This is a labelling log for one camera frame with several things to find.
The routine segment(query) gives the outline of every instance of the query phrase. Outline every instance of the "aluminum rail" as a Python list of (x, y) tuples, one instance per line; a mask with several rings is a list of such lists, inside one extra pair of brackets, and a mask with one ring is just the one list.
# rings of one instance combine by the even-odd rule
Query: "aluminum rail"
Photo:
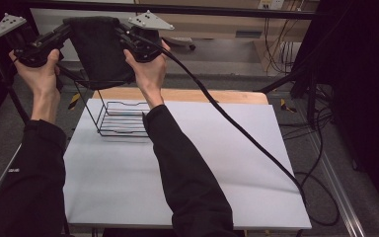
[(314, 20), (316, 18), (334, 17), (325, 13), (307, 11), (275, 11), (262, 9), (239, 9), (221, 7), (198, 7), (177, 5), (154, 5), (154, 4), (126, 4), (126, 3), (101, 3), (101, 2), (76, 2), (76, 1), (38, 1), (18, 0), (13, 2), (14, 6), (22, 8), (42, 8), (81, 11), (103, 11), (103, 12), (146, 12), (153, 13), (184, 14), (184, 15), (207, 15), (207, 16), (229, 16), (250, 18), (272, 18), (272, 19), (296, 19)]

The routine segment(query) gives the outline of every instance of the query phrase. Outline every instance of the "black jacket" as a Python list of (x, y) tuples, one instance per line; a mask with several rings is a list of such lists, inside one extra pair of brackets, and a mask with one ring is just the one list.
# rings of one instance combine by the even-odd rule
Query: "black jacket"
[[(214, 175), (168, 108), (143, 117), (180, 237), (235, 236), (232, 209)], [(60, 236), (64, 220), (63, 131), (31, 120), (0, 189), (0, 237)]]

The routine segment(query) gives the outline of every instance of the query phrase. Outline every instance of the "white table surface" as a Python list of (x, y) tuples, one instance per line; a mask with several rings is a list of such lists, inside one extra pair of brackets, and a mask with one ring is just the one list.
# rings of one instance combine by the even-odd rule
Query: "white table surface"
[[(210, 104), (166, 105), (217, 178), (232, 206), (235, 229), (311, 228), (292, 181)], [(97, 118), (101, 100), (90, 99), (88, 106)], [(272, 106), (221, 106), (292, 173)], [(64, 158), (69, 223), (171, 227), (172, 212), (150, 139), (123, 142), (101, 137), (84, 110)]]

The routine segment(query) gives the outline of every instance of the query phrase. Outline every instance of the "person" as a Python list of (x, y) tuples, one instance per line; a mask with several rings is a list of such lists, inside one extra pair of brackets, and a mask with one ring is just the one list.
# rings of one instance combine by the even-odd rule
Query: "person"
[[(10, 57), (34, 94), (31, 120), (22, 145), (0, 188), (0, 236), (62, 236), (66, 136), (55, 125), (60, 93), (56, 89), (59, 51), (47, 63), (29, 68)], [(214, 175), (192, 142), (184, 135), (162, 98), (166, 56), (138, 63), (124, 51), (150, 112), (143, 124), (158, 159), (165, 199), (173, 212), (178, 236), (236, 236), (232, 209)]]

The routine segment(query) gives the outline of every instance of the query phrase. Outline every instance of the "hand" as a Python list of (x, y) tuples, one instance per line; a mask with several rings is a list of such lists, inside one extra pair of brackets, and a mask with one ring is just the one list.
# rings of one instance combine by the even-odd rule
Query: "hand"
[[(162, 46), (166, 50), (170, 49), (163, 41)], [(134, 70), (137, 86), (149, 104), (150, 109), (163, 105), (164, 101), (161, 95), (161, 88), (167, 68), (166, 55), (162, 53), (153, 61), (139, 63), (136, 62), (131, 52), (127, 49), (124, 50), (124, 54), (125, 61)]]
[[(17, 57), (14, 51), (9, 53), (9, 56), (14, 61)], [(56, 75), (60, 73), (56, 66), (59, 57), (59, 50), (54, 49), (47, 57), (47, 63), (38, 68), (27, 67), (20, 61), (15, 61), (18, 74), (24, 79), (35, 96), (41, 94), (52, 94), (56, 89)]]
[[(17, 57), (14, 51), (9, 53), (14, 61)], [(31, 119), (43, 119), (55, 123), (57, 107), (60, 102), (60, 93), (56, 88), (56, 75), (60, 70), (56, 66), (59, 50), (54, 49), (47, 58), (47, 63), (38, 68), (31, 68), (20, 61), (15, 61), (18, 74), (24, 79), (34, 94), (34, 104)]]

